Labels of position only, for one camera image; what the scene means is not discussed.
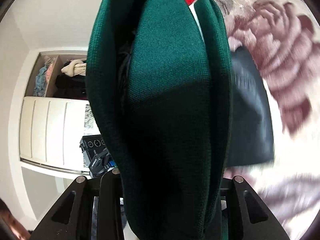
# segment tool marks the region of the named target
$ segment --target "dark green cloth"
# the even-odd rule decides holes
[[[88,98],[140,240],[202,239],[214,213],[228,148],[230,50],[213,0],[196,10],[209,14],[204,41],[184,0],[103,0],[92,30]],[[132,30],[122,114],[116,55]]]

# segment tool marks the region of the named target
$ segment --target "black cloth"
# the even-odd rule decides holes
[[[68,66],[71,63],[71,61],[67,61],[65,64],[63,64],[64,67]]]
[[[274,144],[267,92],[246,47],[231,52],[233,99],[227,166],[273,160]]]
[[[76,75],[69,77],[64,73],[57,76],[56,87],[58,90],[54,93],[55,98],[85,98],[87,96],[85,88],[85,76]]]

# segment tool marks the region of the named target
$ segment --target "wooden shelf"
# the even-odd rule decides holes
[[[28,85],[26,88],[26,92],[25,92],[25,96],[26,97],[32,97],[33,96],[33,91],[35,89],[35,85],[36,85],[36,76],[39,73],[39,70],[43,67],[44,62],[45,62],[45,56],[49,56],[49,57],[54,57],[55,61],[53,63],[53,69],[52,69],[52,74],[51,77],[47,83],[47,87],[45,89],[45,93],[44,93],[44,97],[53,97],[54,93],[57,91],[55,82],[56,82],[56,78],[58,75],[61,74],[61,69],[63,68],[63,65],[69,61],[69,60],[73,60],[73,59],[83,59],[86,58],[86,54],[84,53],[74,53],[74,54],[69,54],[67,51],[63,52],[60,51],[59,53],[55,53],[54,51],[50,52],[39,52],[39,56],[36,60],[36,62],[34,63],[32,72],[30,74],[30,78],[28,81]]]

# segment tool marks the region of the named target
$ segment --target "blue component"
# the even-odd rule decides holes
[[[109,161],[108,164],[110,165],[110,167],[117,167],[114,161]]]

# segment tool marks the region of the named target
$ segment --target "beige towel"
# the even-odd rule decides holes
[[[61,69],[62,73],[65,73],[69,77],[73,77],[75,75],[85,76],[85,71],[87,68],[87,63],[83,63],[80,59],[75,59],[71,61],[68,66],[65,66]]]

